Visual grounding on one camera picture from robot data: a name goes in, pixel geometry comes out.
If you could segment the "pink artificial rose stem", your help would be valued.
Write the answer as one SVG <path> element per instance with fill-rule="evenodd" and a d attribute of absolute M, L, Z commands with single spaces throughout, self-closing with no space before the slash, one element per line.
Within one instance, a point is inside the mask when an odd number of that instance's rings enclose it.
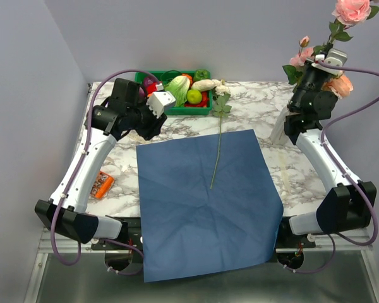
<path fill-rule="evenodd" d="M 289 60 L 289 64 L 283 65 L 282 69 L 285 72 L 288 84 L 295 85 L 303 75 L 304 65 L 307 58 L 312 58 L 314 48 L 310 47 L 310 38 L 303 37 L 299 41 L 298 53 Z"/>

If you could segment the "peach artificial rose stem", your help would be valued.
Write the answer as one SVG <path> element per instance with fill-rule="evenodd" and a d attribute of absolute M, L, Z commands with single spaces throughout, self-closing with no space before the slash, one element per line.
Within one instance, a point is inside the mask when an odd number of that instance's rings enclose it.
<path fill-rule="evenodd" d="M 342 74 L 326 82 L 322 86 L 322 90 L 330 91 L 334 93 L 338 98 L 346 98 L 354 90 L 354 87 L 350 79 L 345 74 Z"/>

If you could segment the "beige printed ribbon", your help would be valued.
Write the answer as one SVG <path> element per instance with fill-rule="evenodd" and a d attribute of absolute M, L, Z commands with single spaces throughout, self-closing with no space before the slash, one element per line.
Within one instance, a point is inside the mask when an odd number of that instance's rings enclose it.
<path fill-rule="evenodd" d="M 289 182 L 289 176 L 286 169 L 285 156 L 281 151 L 278 154 L 278 158 L 280 162 L 280 173 L 284 185 L 284 191 L 286 192 L 282 197 L 287 199 L 291 195 L 291 183 Z"/>

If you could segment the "pink artificial flower bouquet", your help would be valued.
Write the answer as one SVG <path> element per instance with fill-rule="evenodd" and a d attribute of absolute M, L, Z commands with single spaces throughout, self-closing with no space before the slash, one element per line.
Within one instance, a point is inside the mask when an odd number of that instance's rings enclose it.
<path fill-rule="evenodd" d="M 217 173 L 217 168 L 220 160 L 220 149 L 221 149 L 221 139 L 222 139 L 222 123 L 223 119 L 228 116 L 232 107 L 228 105 L 228 101 L 231 95 L 229 93 L 224 93 L 223 95 L 217 96 L 215 100 L 215 105 L 213 106 L 213 115 L 219 119 L 219 135 L 218 135 L 218 143 L 217 143 L 217 156 L 215 159 L 214 171 L 212 174 L 212 180 L 210 183 L 210 190 L 213 189 L 215 176 Z"/>

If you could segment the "pink single rose stem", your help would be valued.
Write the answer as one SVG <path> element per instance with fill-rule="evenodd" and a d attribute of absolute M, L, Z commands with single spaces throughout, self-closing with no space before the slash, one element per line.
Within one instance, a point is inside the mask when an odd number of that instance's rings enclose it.
<path fill-rule="evenodd" d="M 378 1 L 338 0 L 332 12 L 334 17 L 328 28 L 330 34 L 322 45 L 314 46 L 313 55 L 328 52 L 335 42 L 348 42 L 352 39 L 348 29 L 374 18 L 379 13 Z"/>

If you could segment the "blue wrapping paper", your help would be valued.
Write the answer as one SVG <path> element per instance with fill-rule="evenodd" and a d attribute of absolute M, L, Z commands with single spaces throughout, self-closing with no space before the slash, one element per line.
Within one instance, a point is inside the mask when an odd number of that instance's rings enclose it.
<path fill-rule="evenodd" d="M 238 270 L 268 261 L 283 205 L 252 129 L 136 149 L 144 280 Z"/>

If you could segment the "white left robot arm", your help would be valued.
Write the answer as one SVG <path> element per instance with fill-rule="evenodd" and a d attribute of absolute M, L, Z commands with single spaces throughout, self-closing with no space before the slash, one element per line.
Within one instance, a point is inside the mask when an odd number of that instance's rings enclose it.
<path fill-rule="evenodd" d="M 114 217 L 86 213 L 95 180 L 108 154 L 128 131 L 145 140 L 160 134 L 165 111 L 176 99 L 161 87 L 148 99 L 140 97 L 140 84 L 118 78 L 112 93 L 88 110 L 83 139 L 60 185 L 50 198 L 38 200 L 35 213 L 44 226 L 82 244 L 105 239 L 113 249 L 127 243 L 128 224 Z"/>

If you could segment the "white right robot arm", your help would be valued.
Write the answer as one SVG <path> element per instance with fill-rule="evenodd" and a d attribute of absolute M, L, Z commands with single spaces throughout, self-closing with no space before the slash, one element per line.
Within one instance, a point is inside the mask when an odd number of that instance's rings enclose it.
<path fill-rule="evenodd" d="M 302 80 L 287 105 L 284 132 L 316 170 L 326 196 L 310 213 L 288 219 L 278 231 L 278 240 L 292 247 L 307 234 L 337 234 L 363 229 L 370 224 L 376 198 L 372 182 L 363 182 L 338 156 L 329 143 L 322 120 L 330 119 L 337 96 L 322 90 L 334 71 L 312 61 L 306 64 Z"/>

